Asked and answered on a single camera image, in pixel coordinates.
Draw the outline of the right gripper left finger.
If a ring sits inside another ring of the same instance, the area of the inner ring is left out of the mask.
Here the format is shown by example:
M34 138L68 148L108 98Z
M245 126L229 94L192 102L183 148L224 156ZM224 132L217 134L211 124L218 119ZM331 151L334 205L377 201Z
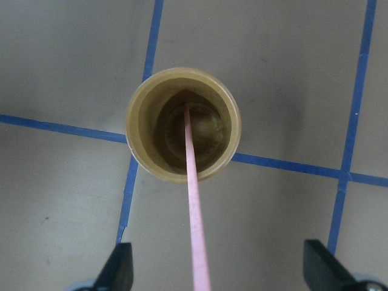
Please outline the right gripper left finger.
M132 244L115 246L96 279L73 283L68 290L131 290L134 282Z

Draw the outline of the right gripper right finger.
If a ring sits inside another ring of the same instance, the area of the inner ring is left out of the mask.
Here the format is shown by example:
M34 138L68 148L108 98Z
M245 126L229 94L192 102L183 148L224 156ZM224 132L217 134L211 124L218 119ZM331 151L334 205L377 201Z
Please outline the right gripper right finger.
M312 291L387 290L376 280L356 279L317 239L304 241L303 277Z

